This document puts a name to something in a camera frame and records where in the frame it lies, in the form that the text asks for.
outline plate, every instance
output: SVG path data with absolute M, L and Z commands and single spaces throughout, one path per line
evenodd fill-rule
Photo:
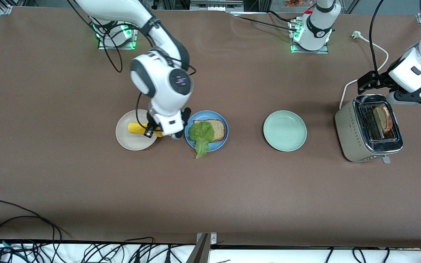
M 306 135 L 306 125 L 302 118 L 291 111 L 276 111 L 264 122 L 264 137 L 279 151 L 297 150 L 306 141 Z
M 148 123 L 147 110 L 138 110 L 137 116 L 141 123 Z M 128 131 L 128 124 L 130 122 L 137 122 L 136 111 L 132 110 L 121 117 L 117 124 L 117 140 L 121 146 L 131 151 L 140 151 L 149 147 L 157 140 L 157 136 L 152 135 L 152 138 L 147 138 L 142 134 L 134 134 Z
M 189 120 L 187 121 L 188 125 L 186 125 L 186 127 L 184 128 L 184 134 L 185 134 L 186 141 L 192 148 L 194 148 L 196 146 L 196 144 L 194 143 L 194 140 L 191 140 L 191 138 L 189 138 L 189 128 L 191 128 L 191 126 L 193 126 L 194 120 L 198 120 L 198 121 L 220 120 L 224 123 L 224 127 L 225 127 L 225 137 L 224 137 L 224 139 L 222 141 L 209 143 L 209 150 L 207 152 L 213 152 L 213 151 L 221 148 L 222 145 L 224 145 L 224 143 L 227 141 L 228 125 L 227 125 L 227 121 L 224 119 L 224 117 L 222 117 L 222 115 L 220 115 L 219 113 L 217 113 L 215 111 L 203 110 L 203 111 L 199 111 L 199 112 L 194 113 L 189 118 Z

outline yellow corn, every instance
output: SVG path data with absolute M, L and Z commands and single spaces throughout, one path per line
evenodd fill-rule
M 142 126 L 144 126 L 144 127 L 147 127 L 147 124 L 146 123 L 141 123 L 142 124 Z M 129 124 L 128 124 L 128 131 L 130 132 L 130 133 L 137 133 L 137 134 L 144 134 L 145 133 L 145 129 L 144 128 L 142 128 L 140 125 L 139 125 L 139 123 L 137 123 L 137 122 L 130 122 Z M 159 132 L 159 131 L 154 131 L 154 133 L 153 133 L 155 136 L 157 136 L 157 137 L 163 137 L 163 135 L 162 135 L 162 133 L 161 132 Z

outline blue plate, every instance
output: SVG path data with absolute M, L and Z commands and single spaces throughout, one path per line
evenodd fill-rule
M 217 113 L 215 111 L 203 110 L 203 111 L 199 111 L 199 112 L 194 113 L 194 115 L 192 115 L 189 118 L 189 120 L 187 121 L 188 125 L 186 125 L 186 127 L 184 128 L 184 134 L 185 134 L 186 141 L 189 145 L 191 145 L 192 148 L 194 148 L 196 146 L 196 144 L 194 143 L 193 140 L 191 140 L 189 138 L 189 128 L 191 128 L 191 126 L 193 126 L 194 120 L 198 120 L 198 121 L 220 120 L 224 123 L 224 126 L 225 126 L 224 140 L 209 143 L 209 150 L 207 152 L 213 152 L 213 151 L 221 148 L 222 145 L 224 145 L 224 143 L 227 141 L 228 125 L 227 125 L 227 121 L 224 119 L 224 117 L 222 117 L 222 115 L 220 115 L 219 113 Z

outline white power cable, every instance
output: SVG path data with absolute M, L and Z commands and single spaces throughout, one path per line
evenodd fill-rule
M 360 39 L 365 40 L 366 42 L 368 42 L 368 43 L 369 43 L 369 40 L 367 40 L 366 38 L 364 38 L 364 37 L 363 37 L 363 35 L 361 35 L 361 33 L 360 33 L 359 31 L 355 31 L 355 32 L 352 34 L 352 38 L 353 38 L 353 39 L 360 38 Z M 389 53 L 388 53 L 386 50 L 384 50 L 384 48 L 382 48 L 382 47 L 380 47 L 380 46 L 376 45 L 375 43 L 373 43 L 373 45 L 374 45 L 375 47 L 379 48 L 382 52 L 386 53 L 386 60 L 385 60 L 385 61 L 384 61 L 384 63 L 381 65 L 381 67 L 379 67 L 379 68 L 378 68 L 378 71 L 379 71 L 379 70 L 381 70 L 381 69 L 384 67 L 384 65 L 386 65 L 386 63 L 387 63 L 387 61 L 388 61 L 388 59 L 389 59 Z M 347 83 L 347 85 L 345 85 L 345 87 L 344 87 L 344 91 L 342 92 L 341 103 L 339 103 L 339 110 L 341 110 L 341 109 L 342 109 L 342 103 L 344 102 L 344 97 L 345 97 L 345 92 L 347 91 L 347 87 L 348 87 L 349 85 L 351 85 L 351 84 L 353 84 L 353 83 L 357 82 L 357 81 L 358 81 L 358 79 L 356 79 L 356 80 L 352 80 L 351 82 Z

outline black cable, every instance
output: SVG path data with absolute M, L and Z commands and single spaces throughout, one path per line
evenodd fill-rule
M 150 129 L 147 127 L 144 127 L 144 125 L 142 125 L 142 123 L 139 121 L 139 114 L 137 113 L 139 111 L 139 101 L 141 100 L 141 96 L 142 96 L 142 92 L 139 92 L 139 96 L 137 96 L 137 102 L 136 102 L 136 120 L 137 123 L 139 123 L 139 125 L 144 128 L 145 130 L 148 130 L 150 132 L 161 132 L 162 130 L 156 130 L 156 129 Z
M 361 261 L 360 261 L 360 260 L 356 257 L 356 255 L 355 255 L 355 250 L 356 250 L 356 249 L 360 252 L 360 254 L 361 254 L 361 258 L 363 258 L 363 262 L 361 262 Z M 361 251 L 361 249 L 359 249 L 359 248 L 357 248 L 357 247 L 353 248 L 353 249 L 352 249 L 352 254 L 354 255 L 354 258 L 355 258 L 355 260 L 356 260 L 358 263 L 366 263 L 365 256 L 363 255 L 363 252 Z
M 131 24 L 124 24 L 124 23 L 122 23 L 122 24 L 118 24 L 118 25 L 115 25 L 115 26 L 114 26 L 114 27 L 112 27 L 112 28 L 116 28 L 116 27 L 119 27 L 119 26 L 128 26 L 128 27 L 131 27 L 131 28 L 123 29 L 123 30 L 121 30 L 121 31 L 119 31 L 119 32 L 117 32 L 117 33 L 115 33 L 115 35 L 113 35 L 111 38 L 114 38 L 114 37 L 116 37 L 117 35 L 121 34 L 121 33 L 122 33 L 122 32 L 124 32 L 124 31 L 127 31 L 127 30 L 139 30 L 137 27 L 135 27 L 135 26 L 133 26 L 133 25 L 131 25 Z
M 329 254 L 327 255 L 326 261 L 324 261 L 324 263 L 328 263 L 329 262 L 329 258 L 331 258 L 332 252 L 334 252 L 334 247 L 330 247 L 331 251 L 329 251 Z
M 40 249 L 34 241 L 26 239 L 25 241 L 29 241 L 32 243 L 32 248 L 29 249 L 25 249 L 24 244 L 22 243 L 22 240 L 20 241 L 20 246 L 21 248 L 24 250 L 23 253 L 25 255 L 26 258 L 29 258 L 30 254 L 27 254 L 27 251 L 30 251 L 33 255 L 34 255 L 34 260 L 31 263 L 34 263 L 35 261 L 37 261 L 38 263 L 40 263 L 40 261 L 38 261 L 38 256 L 40 256 L 40 252 L 38 251 L 38 249 Z
M 178 260 L 179 263 L 182 263 L 182 261 L 173 253 L 172 249 L 170 248 L 170 253 L 172 253 L 172 256 Z
M 386 248 L 386 250 L 387 250 L 387 253 L 386 253 L 386 256 L 383 259 L 383 263 L 386 263 L 387 258 L 389 258 L 389 252 L 390 252 L 389 248 Z
M 177 248 L 177 247 L 181 247 L 181 246 L 184 246 L 184 245 L 176 245 L 176 246 L 174 246 L 174 247 L 172 247 L 172 248 Z M 162 251 L 160 251 L 159 253 L 157 253 L 155 256 L 153 256 L 152 258 L 150 258 L 150 260 L 147 260 L 145 263 L 150 263 L 150 261 L 152 261 L 154 258 L 156 258 L 158 255 L 160 255 L 161 253 L 164 253 L 165 251 L 167 251 L 168 250 L 168 248 L 167 249 L 165 249 L 165 250 L 162 250 Z
M 378 10 L 379 10 L 379 8 L 381 7 L 381 5 L 383 4 L 383 2 L 384 2 L 384 0 L 379 1 L 379 4 L 378 4 L 378 6 L 376 7 L 376 10 L 375 10 L 375 12 L 373 13 L 373 17 L 371 18 L 371 23 L 370 23 L 370 25 L 369 25 L 369 48 L 370 48 L 370 50 L 371 50 L 371 56 L 372 56 L 372 58 L 373 58 L 373 66 L 375 67 L 375 73 L 376 73 L 376 76 L 377 76 L 377 78 L 378 78 L 378 80 L 379 80 L 379 83 L 380 83 L 381 85 L 385 86 L 385 87 L 392 88 L 391 86 L 386 85 L 386 84 L 383 82 L 383 79 L 381 78 L 381 75 L 380 75 L 380 74 L 379 74 L 379 72 L 378 72 L 378 64 L 376 63 L 376 54 L 375 54 L 375 50 L 374 50 L 374 48 L 373 48 L 373 39 L 372 39 L 372 34 L 373 34 L 373 24 L 375 23 L 376 15 L 378 14 Z
M 119 246 L 117 246 L 117 247 L 115 247 L 114 249 L 112 249 L 109 253 L 107 253 L 105 256 L 102 256 L 102 253 L 100 253 L 100 250 L 99 250 L 99 254 L 100 254 L 100 256 L 102 256 L 102 258 L 100 259 L 100 261 L 102 261 L 102 260 L 104 260 L 104 259 L 107 259 L 107 256 L 110 254 L 110 253 L 112 253 L 112 252 L 114 252 L 114 254 L 113 254 L 113 256 L 111 257 L 111 258 L 108 258 L 107 260 L 109 260 L 110 262 L 111 262 L 111 260 L 117 255 L 117 253 L 119 252 L 119 249 L 121 248 L 121 249 L 123 249 L 123 259 L 122 259 L 122 261 L 121 262 L 123 262 L 123 260 L 124 260 L 124 248 L 123 248 L 123 246 L 124 245 L 126 245 L 129 241 L 136 241 L 136 240 L 143 240 L 143 239 L 148 239 L 148 238 L 150 238 L 151 240 L 152 240 L 152 243 L 154 243 L 155 242 L 155 239 L 153 238 L 153 237 L 151 237 L 151 236 L 148 236 L 148 237 L 142 237 L 142 238 L 133 238 L 133 239 L 127 239 L 127 240 L 125 240 L 125 241 L 123 241 L 123 242 L 121 242 L 120 243 L 120 245 Z M 136 250 L 136 253 L 140 253 L 141 252 L 141 250 L 140 250 L 140 248 L 141 247 L 139 247 L 139 249 L 138 250 Z
M 152 244 L 149 244 L 149 245 L 147 245 L 147 246 L 145 246 L 144 250 L 142 250 L 142 251 L 144 251 L 144 254 L 142 254 L 142 255 L 141 255 L 141 252 L 142 252 L 142 251 L 139 251 L 139 262 L 140 262 L 140 259 L 141 259 L 143 256 L 145 256 L 146 254 L 148 254 L 148 256 L 147 256 L 147 261 L 149 261 L 149 258 L 150 258 L 150 255 L 151 255 L 152 249 L 157 248 L 159 245 L 153 245 L 153 246 L 152 246 Z
M 82 21 L 93 31 L 93 32 L 95 32 L 95 34 L 97 34 L 97 31 L 95 31 L 95 29 L 93 28 L 93 27 L 91 27 L 90 26 L 90 23 L 88 23 L 85 19 L 84 19 L 84 17 L 82 17 L 82 15 L 80 15 L 79 14 L 79 12 L 76 10 L 76 8 L 74 7 L 74 5 L 72 5 L 72 3 L 70 2 L 70 0 L 66 0 L 67 2 L 68 2 L 68 4 L 71 6 L 71 8 L 72 8 L 72 10 L 74 10 L 75 12 L 76 12 L 76 14 L 77 14 L 77 16 L 80 18 L 80 19 L 82 19 Z M 123 66 L 122 66 L 122 58 L 121 58 L 121 54 L 120 54 L 120 50 L 118 49 L 118 46 L 116 45 L 116 43 L 115 43 L 115 41 L 114 40 L 111 40 L 112 42 L 113 42 L 113 45 L 115 45 L 115 49 L 117 50 L 117 52 L 118 52 L 118 55 L 119 55 L 119 58 L 120 58 L 120 63 L 121 63 L 121 68 L 120 69 L 118 69 L 117 68 L 117 66 L 115 65 L 115 63 L 113 63 L 113 61 L 111 60 L 111 58 L 110 58 L 110 55 L 108 54 L 108 51 L 107 51 L 107 49 L 105 48 L 106 47 L 106 45 L 105 45 L 105 42 L 103 41 L 103 40 L 101 40 L 100 38 L 99 38 L 99 41 L 100 42 L 102 42 L 102 44 L 103 44 L 103 49 L 105 50 L 105 54 L 107 54 L 107 58 L 108 58 L 108 60 L 110 61 L 110 63 L 111 63 L 111 65 L 113 66 L 113 68 L 115 68 L 115 70 L 118 72 L 118 73 L 121 73 L 122 72 L 122 68 L 123 68 Z
M 288 30 L 288 31 L 297 31 L 295 28 L 282 27 L 282 26 L 278 26 L 278 25 L 269 24 L 269 23 L 266 23 L 266 22 L 254 20 L 254 19 L 251 19 L 251 18 L 246 18 L 246 17 L 241 17 L 241 16 L 239 16 L 239 18 L 244 19 L 244 20 L 248 20 L 248 21 L 251 21 L 251 22 L 256 22 L 256 23 L 268 25 L 268 26 L 271 26 L 271 27 L 282 28 L 282 29 L 285 29 L 285 30 Z
M 290 22 L 290 20 L 291 20 L 291 19 L 285 19 L 285 18 L 283 18 L 283 17 L 279 16 L 279 14 L 277 14 L 276 12 L 271 11 L 271 10 L 267 11 L 266 13 L 268 13 L 268 14 L 273 14 L 273 15 L 275 15 L 275 16 L 276 16 L 279 20 L 282 20 L 282 21 L 285 21 L 285 22 Z
M 170 56 L 167 56 L 167 55 L 163 55 L 165 58 L 168 58 L 169 60 L 174 60 L 174 61 L 178 61 L 178 62 L 180 62 L 180 63 L 183 63 L 181 60 L 178 60 L 177 58 L 172 58 L 172 57 L 170 57 Z M 194 72 L 191 72 L 189 75 L 190 76 L 192 76 L 192 75 L 194 75 L 194 74 L 196 74 L 196 72 L 197 72 L 197 70 L 196 70 L 196 68 L 195 67 L 193 67 L 192 65 L 188 65 L 192 70 L 194 70 Z
M 172 263 L 172 261 L 170 259 L 170 254 L 172 253 L 171 247 L 172 247 L 172 245 L 168 245 L 167 256 L 165 257 L 164 263 Z
M 54 223 L 53 223 L 53 222 L 51 222 L 50 220 L 48 220 L 48 219 L 46 219 L 46 218 L 44 218 L 44 217 L 40 216 L 40 215 L 39 215 L 38 213 L 36 213 L 35 211 L 32 211 L 32 210 L 27 209 L 27 208 L 24 208 L 23 206 L 17 205 L 16 203 L 10 203 L 10 202 L 3 201 L 3 200 L 0 200 L 0 203 L 5 203 L 5 204 L 7 204 L 7 205 L 12 205 L 12 206 L 15 206 L 15 207 L 17 207 L 17 208 L 20 208 L 20 209 L 22 209 L 22 210 L 28 211 L 29 213 L 32 213 L 33 215 L 35 215 L 35 216 L 17 216 L 17 217 L 10 218 L 10 219 L 8 219 L 8 220 L 4 221 L 3 223 L 1 223 L 1 224 L 0 224 L 0 228 L 1 228 L 4 224 L 6 224 L 6 223 L 8 223 L 8 222 L 10 222 L 10 221 L 12 221 L 12 220 L 14 220 L 14 219 L 17 219 L 17 218 L 38 218 L 38 219 L 42 220 L 43 222 L 45 222 L 45 223 L 49 224 L 49 225 L 52 227 L 52 230 L 53 230 L 53 234 L 52 234 L 52 245 L 53 245 L 53 249 L 54 249 L 54 255 L 53 255 L 53 258 L 52 258 L 52 260 L 51 260 L 51 263 L 53 263 L 53 262 L 54 262 L 54 258 L 55 258 L 55 256 L 58 256 L 58 258 L 60 258 L 60 259 L 61 259 L 64 263 L 66 263 L 66 262 L 65 262 L 65 261 L 64 261 L 64 260 L 60 257 L 60 255 L 57 253 L 57 250 L 59 249 L 59 247 L 60 247 L 60 245 L 61 245 L 61 241 L 62 241 L 62 239 L 63 239 L 63 236 L 62 236 L 61 230 L 62 230 L 63 232 L 65 232 L 65 233 L 67 233 L 65 230 L 63 230 L 62 228 L 60 228 L 59 226 L 57 226 L 56 224 L 54 224 Z M 57 245 L 57 246 L 55 246 L 55 230 L 57 230 L 58 234 L 60 235 L 60 241 L 59 241 L 59 243 L 58 243 L 58 245 Z
M 99 253 L 100 252 L 100 250 L 102 249 L 102 248 L 105 248 L 106 246 L 108 246 L 108 244 L 104 244 L 102 247 L 98 247 L 97 245 L 95 245 L 94 244 L 94 248 L 97 248 L 97 252 L 95 252 L 95 253 L 93 253 L 92 255 L 90 255 L 88 258 L 86 258 L 86 259 L 82 259 L 83 261 L 81 261 L 81 263 L 86 263 L 86 262 L 89 262 L 89 260 L 96 254 L 96 253 Z
M 95 18 L 95 17 L 90 17 L 90 18 L 92 18 L 93 20 L 95 20 L 96 22 L 97 22 L 97 24 L 98 25 L 101 25 L 101 23 Z M 117 50 L 117 53 L 118 53 L 118 57 L 120 58 L 120 65 L 121 65 L 121 68 L 120 69 L 118 69 L 117 68 L 117 66 L 115 65 L 115 63 L 113 63 L 113 61 L 111 60 L 111 58 L 110 58 L 110 55 L 108 55 L 108 51 L 107 51 L 107 46 L 105 45 L 105 35 L 107 35 L 109 38 L 110 38 L 110 40 L 113 42 L 113 45 L 115 46 L 115 49 Z M 105 33 L 104 35 L 103 35 L 103 40 L 101 40 L 100 38 L 99 38 L 99 41 L 100 42 L 102 42 L 102 44 L 103 44 L 103 50 L 105 50 L 105 54 L 107 55 L 107 58 L 108 58 L 108 60 L 110 61 L 110 63 L 111 63 L 111 65 L 113 66 L 113 68 L 115 68 L 115 70 L 118 72 L 118 73 L 121 73 L 122 72 L 122 57 L 121 57 L 121 53 L 120 53 L 120 50 L 119 50 L 119 48 L 118 48 L 118 46 L 117 46 L 117 44 L 115 43 L 115 40 L 113 40 L 113 38 L 110 36 L 110 34 L 109 33 Z

